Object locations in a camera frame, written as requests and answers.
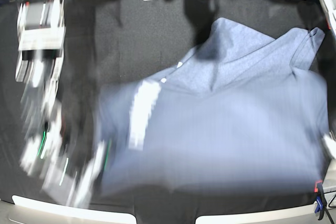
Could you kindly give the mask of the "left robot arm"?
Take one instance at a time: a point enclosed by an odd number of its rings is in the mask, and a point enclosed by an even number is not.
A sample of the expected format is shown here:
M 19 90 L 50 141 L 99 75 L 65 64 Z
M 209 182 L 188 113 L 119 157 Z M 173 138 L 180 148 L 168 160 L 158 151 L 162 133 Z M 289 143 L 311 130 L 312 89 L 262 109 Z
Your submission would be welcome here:
M 335 0 L 319 0 L 327 23 L 335 38 Z M 335 159 L 335 135 L 330 132 L 323 136 L 323 144 L 332 159 Z

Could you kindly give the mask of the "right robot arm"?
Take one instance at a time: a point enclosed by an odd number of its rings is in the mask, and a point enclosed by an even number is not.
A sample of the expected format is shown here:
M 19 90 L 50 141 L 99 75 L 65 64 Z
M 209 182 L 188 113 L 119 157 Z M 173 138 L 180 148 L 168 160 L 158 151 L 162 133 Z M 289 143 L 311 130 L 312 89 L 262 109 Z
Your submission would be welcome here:
M 64 0 L 18 0 L 16 81 L 25 84 L 21 99 L 25 148 L 20 166 L 43 181 L 56 203 L 88 208 L 102 170 L 107 143 L 82 156 L 77 131 L 62 116 L 59 79 L 66 34 Z

